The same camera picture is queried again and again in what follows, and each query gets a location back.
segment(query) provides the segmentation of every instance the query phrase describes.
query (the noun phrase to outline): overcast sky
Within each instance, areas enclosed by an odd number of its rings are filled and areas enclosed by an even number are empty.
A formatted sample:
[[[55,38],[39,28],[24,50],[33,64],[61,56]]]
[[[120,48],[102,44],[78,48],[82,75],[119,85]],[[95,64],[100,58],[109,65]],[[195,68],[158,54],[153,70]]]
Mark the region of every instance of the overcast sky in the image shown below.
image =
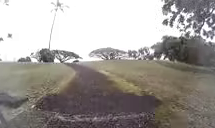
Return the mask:
[[[88,60],[101,47],[122,50],[151,46],[163,35],[178,32],[162,26],[160,0],[60,0],[70,7],[58,12],[51,49],[73,51]],[[0,54],[17,60],[47,48],[55,0],[10,0],[0,3]],[[7,33],[13,39],[6,39]]]

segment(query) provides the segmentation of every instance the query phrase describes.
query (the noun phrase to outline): tree line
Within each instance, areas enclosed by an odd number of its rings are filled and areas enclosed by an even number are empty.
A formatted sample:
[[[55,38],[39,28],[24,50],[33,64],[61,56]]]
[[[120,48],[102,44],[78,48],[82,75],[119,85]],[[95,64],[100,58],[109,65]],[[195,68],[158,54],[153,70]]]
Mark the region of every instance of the tree line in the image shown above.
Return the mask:
[[[153,60],[168,59],[187,64],[212,66],[215,65],[215,43],[207,42],[200,36],[174,37],[163,36],[160,42],[151,47],[143,47],[138,50],[123,51],[114,48],[100,48],[93,50],[90,57],[98,57],[103,60],[135,59]]]

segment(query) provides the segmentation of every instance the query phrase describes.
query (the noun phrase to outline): dirt path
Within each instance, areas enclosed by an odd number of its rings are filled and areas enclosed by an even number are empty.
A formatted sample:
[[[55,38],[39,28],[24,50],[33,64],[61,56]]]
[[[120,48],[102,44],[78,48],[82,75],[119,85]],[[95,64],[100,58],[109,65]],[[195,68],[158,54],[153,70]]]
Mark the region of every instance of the dirt path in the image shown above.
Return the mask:
[[[155,97],[123,93],[101,73],[76,64],[68,66],[77,72],[69,88],[36,104],[43,111],[57,113],[46,127],[154,127],[154,108],[160,104]]]

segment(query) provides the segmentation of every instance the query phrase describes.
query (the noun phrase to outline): lawn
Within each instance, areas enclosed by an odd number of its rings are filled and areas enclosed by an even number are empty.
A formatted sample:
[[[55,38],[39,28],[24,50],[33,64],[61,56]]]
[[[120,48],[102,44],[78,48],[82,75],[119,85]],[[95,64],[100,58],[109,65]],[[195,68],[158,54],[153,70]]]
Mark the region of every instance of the lawn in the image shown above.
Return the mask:
[[[122,91],[143,92],[160,99],[162,105],[156,110],[160,127],[187,127],[187,97],[199,91],[200,83],[205,82],[205,88],[208,84],[209,88],[215,87],[215,74],[211,69],[182,63],[122,60],[82,64],[108,75],[112,80],[127,83],[119,84]]]
[[[7,118],[31,107],[47,93],[58,93],[75,72],[64,64],[0,63],[0,92],[26,96],[29,102],[18,110],[4,111]]]

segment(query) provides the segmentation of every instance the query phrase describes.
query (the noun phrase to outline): grass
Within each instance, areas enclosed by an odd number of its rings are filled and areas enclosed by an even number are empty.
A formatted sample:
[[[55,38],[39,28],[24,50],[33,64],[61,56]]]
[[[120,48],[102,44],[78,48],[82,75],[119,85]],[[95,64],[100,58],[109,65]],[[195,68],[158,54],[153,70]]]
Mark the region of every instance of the grass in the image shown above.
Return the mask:
[[[156,109],[156,123],[160,127],[187,127],[186,105],[184,99],[196,90],[200,78],[212,78],[208,68],[191,66],[182,63],[163,61],[98,61],[83,63],[108,75],[115,81],[127,81],[130,84],[119,84],[122,91],[134,93],[146,92],[154,95],[163,104]]]
[[[57,93],[74,76],[63,64],[0,63],[0,92],[27,96],[33,104],[47,93]]]

